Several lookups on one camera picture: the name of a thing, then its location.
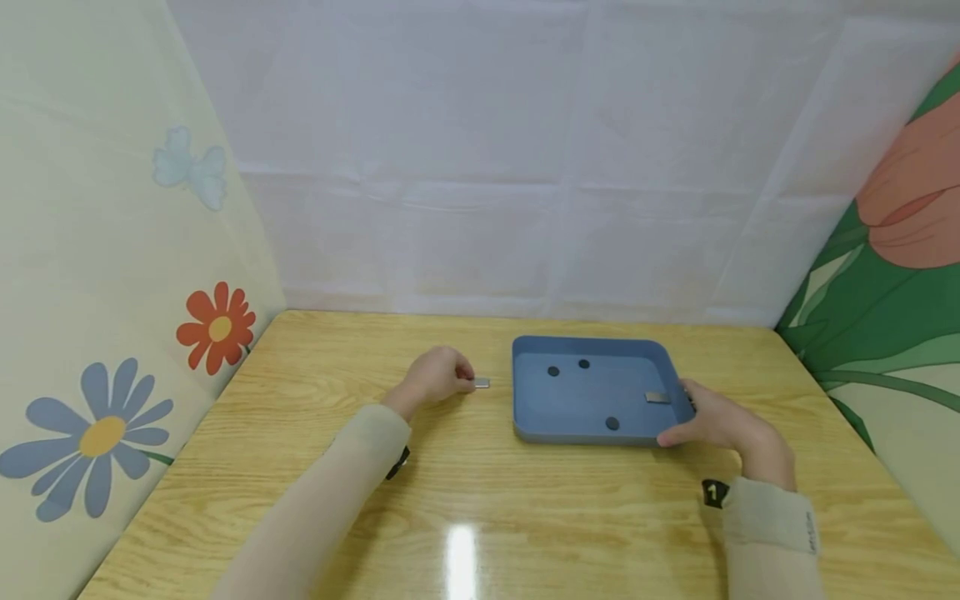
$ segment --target white backdrop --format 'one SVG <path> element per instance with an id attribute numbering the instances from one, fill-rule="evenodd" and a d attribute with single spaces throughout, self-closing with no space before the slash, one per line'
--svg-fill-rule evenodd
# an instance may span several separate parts
<path id="1" fill-rule="evenodd" d="M 960 48 L 954 0 L 170 6 L 302 308 L 773 324 Z"/>

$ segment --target number tag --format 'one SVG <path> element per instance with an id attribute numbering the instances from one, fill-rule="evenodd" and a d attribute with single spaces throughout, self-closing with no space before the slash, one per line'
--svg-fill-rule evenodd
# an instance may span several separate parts
<path id="1" fill-rule="evenodd" d="M 705 479 L 701 485 L 704 487 L 704 504 L 722 509 L 723 499 L 727 497 L 730 486 L 716 479 Z"/>

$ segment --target wood grain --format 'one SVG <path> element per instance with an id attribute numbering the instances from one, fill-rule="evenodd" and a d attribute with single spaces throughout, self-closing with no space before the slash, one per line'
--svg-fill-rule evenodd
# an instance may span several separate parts
<path id="1" fill-rule="evenodd" d="M 956 598 L 960 564 L 772 331 L 287 311 L 277 317 L 82 595 L 206 598 L 253 526 L 365 403 L 450 344 L 489 390 L 422 411 L 414 454 L 374 493 L 323 594 L 337 599 L 726 597 L 720 512 L 700 481 L 729 452 L 524 444 L 511 342 L 649 338 L 684 376 L 794 446 L 831 598 Z"/>

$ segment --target blue plastic tray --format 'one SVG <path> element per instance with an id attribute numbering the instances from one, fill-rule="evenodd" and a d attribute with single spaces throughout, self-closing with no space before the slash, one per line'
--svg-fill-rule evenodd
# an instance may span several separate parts
<path id="1" fill-rule="evenodd" d="M 514 430 L 542 444 L 657 446 L 693 419 L 666 348 L 650 340 L 514 340 Z"/>

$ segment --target light blue butterfly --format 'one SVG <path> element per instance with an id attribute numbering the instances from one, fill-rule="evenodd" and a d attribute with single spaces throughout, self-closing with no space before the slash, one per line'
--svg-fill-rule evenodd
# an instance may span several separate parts
<path id="1" fill-rule="evenodd" d="M 220 146 L 211 146 L 203 158 L 190 155 L 190 130 L 175 127 L 167 130 L 166 148 L 154 150 L 154 181 L 163 187 L 186 182 L 200 202 L 210 210 L 224 207 L 227 182 L 224 167 L 227 153 Z"/>

